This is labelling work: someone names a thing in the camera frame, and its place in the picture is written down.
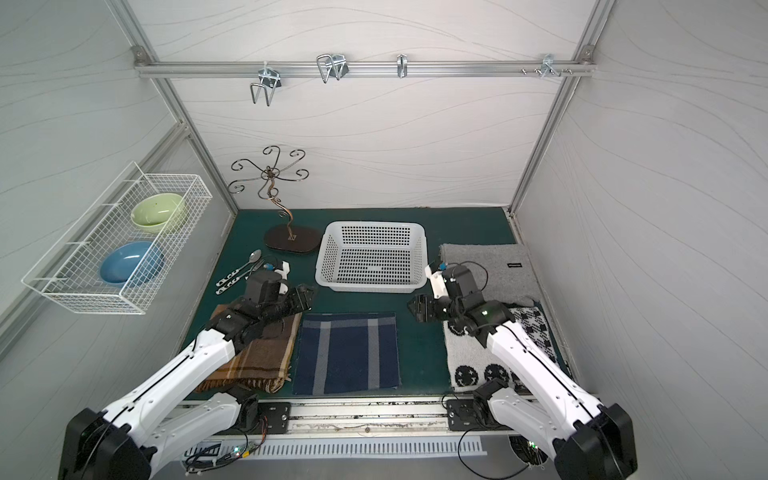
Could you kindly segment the brown plaid scarf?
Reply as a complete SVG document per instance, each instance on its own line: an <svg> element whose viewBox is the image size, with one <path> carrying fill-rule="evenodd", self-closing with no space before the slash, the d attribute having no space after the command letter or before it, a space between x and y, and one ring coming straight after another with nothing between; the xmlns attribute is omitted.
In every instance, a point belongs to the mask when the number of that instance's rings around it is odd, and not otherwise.
<svg viewBox="0 0 768 480"><path fill-rule="evenodd" d="M194 390L204 393L241 384L269 394L290 380L290 364L302 313L265 328L265 338L254 340L235 357L217 368Z"/></svg>

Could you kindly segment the white black smiley scarf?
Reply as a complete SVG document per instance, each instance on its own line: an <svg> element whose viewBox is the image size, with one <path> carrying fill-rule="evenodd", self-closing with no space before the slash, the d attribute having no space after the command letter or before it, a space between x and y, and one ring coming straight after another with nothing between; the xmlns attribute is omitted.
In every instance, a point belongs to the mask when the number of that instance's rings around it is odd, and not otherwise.
<svg viewBox="0 0 768 480"><path fill-rule="evenodd" d="M569 374L544 313L538 307L511 307L510 312L547 357ZM493 379L500 379L513 387L519 395L531 395L524 383L474 337L470 337L452 321L445 322L443 327L447 365L454 392L473 391Z"/></svg>

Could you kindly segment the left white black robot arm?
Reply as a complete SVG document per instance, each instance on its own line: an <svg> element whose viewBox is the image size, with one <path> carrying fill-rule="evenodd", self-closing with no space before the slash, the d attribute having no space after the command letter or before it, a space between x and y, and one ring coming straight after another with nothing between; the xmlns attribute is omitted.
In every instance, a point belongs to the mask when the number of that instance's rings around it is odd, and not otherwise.
<svg viewBox="0 0 768 480"><path fill-rule="evenodd" d="M61 479L150 479L190 447L255 419L257 399L230 386L175 418L168 415L215 370L234 359L267 326L311 309L314 287L292 286L288 269L258 269L243 296L215 314L176 357L100 411L89 408L67 424Z"/></svg>

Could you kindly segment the white plastic basket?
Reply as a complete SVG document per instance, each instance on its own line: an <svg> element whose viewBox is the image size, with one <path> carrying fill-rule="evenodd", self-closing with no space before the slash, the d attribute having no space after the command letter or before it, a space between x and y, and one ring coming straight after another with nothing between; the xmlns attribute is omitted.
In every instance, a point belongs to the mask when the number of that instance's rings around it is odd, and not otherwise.
<svg viewBox="0 0 768 480"><path fill-rule="evenodd" d="M427 283L427 256L417 223L336 221L323 234L315 281L335 292L409 294Z"/></svg>

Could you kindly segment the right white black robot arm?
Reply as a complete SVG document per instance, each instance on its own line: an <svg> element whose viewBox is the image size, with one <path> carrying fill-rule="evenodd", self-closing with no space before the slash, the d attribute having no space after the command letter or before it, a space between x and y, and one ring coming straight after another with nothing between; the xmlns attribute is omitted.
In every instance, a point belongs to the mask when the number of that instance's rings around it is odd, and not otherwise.
<svg viewBox="0 0 768 480"><path fill-rule="evenodd" d="M638 469L633 421L618 404L605 405L564 373L530 338L511 309L487 300L461 264L424 268L432 289L409 308L420 321L440 321L475 339L534 396L493 379L473 393L483 427L506 427L533 443L562 479L626 479Z"/></svg>

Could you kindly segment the navy blue plaid scarf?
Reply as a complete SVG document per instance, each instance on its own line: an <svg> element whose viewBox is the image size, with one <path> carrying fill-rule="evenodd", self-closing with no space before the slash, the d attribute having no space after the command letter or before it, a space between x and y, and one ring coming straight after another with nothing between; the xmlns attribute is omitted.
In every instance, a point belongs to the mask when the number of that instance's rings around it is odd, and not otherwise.
<svg viewBox="0 0 768 480"><path fill-rule="evenodd" d="M309 314L302 319L294 394L339 395L400 385L393 312Z"/></svg>

